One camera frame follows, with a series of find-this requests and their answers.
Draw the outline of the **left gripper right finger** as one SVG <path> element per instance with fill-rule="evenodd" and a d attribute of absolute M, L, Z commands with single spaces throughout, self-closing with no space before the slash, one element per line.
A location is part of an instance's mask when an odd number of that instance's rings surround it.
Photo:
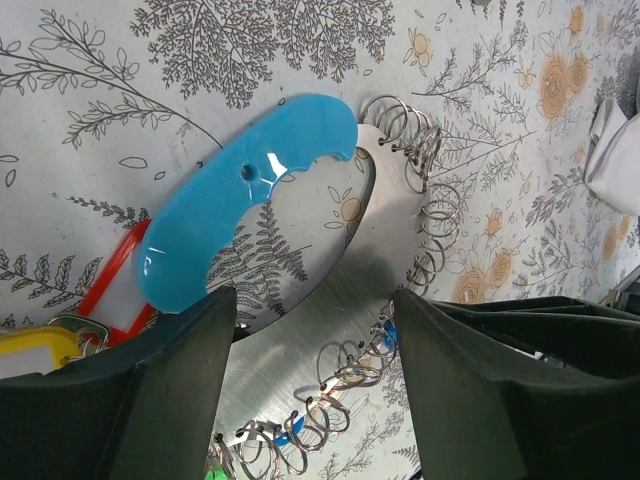
<path fill-rule="evenodd" d="M 639 319 L 563 296 L 393 297 L 427 479 L 635 479 Z"/>

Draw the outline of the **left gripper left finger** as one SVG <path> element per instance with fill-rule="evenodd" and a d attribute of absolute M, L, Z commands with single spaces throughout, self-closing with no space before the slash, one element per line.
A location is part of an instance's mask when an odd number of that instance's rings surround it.
<path fill-rule="evenodd" d="M 114 348 L 2 380 L 2 478 L 204 478 L 235 324 L 221 287 Z"/>

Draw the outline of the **yellow tagged key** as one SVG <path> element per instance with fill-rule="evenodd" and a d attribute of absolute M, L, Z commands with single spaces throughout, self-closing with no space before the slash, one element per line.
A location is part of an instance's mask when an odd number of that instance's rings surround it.
<path fill-rule="evenodd" d="M 1 379 L 46 375 L 107 348 L 111 329 L 76 314 L 57 315 L 40 327 L 1 328 Z"/>

